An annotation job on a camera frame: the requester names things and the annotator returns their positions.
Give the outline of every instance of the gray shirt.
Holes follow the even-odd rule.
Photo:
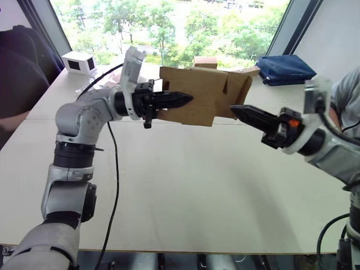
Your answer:
[[[332,103],[342,129],[360,121],[360,66],[334,84]],[[346,130],[344,134],[360,138],[360,124]]]

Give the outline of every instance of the white box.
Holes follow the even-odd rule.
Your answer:
[[[94,57],[89,53],[71,51],[61,58],[68,72],[91,76],[97,69]]]

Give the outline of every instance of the window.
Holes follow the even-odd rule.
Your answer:
[[[146,62],[186,67],[216,56],[241,69],[267,53],[289,0],[50,0],[73,50],[109,64],[130,45]]]

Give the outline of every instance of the white table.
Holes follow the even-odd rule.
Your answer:
[[[55,112],[76,98],[84,78],[63,71],[0,152],[0,242],[17,244],[42,222],[40,204],[55,148]],[[302,110],[303,86],[266,87],[254,79],[246,103],[278,113]],[[120,148],[120,200],[109,250],[206,253],[313,253],[322,227],[346,213],[342,184],[260,142],[232,119],[211,128],[157,120],[150,130],[125,118],[112,124]],[[100,249],[115,196],[114,150],[103,129],[94,158],[94,217],[81,249]],[[335,252],[344,222],[329,230]]]

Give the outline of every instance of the person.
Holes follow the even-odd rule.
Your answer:
[[[360,66],[334,84],[329,116],[344,134],[360,138]]]

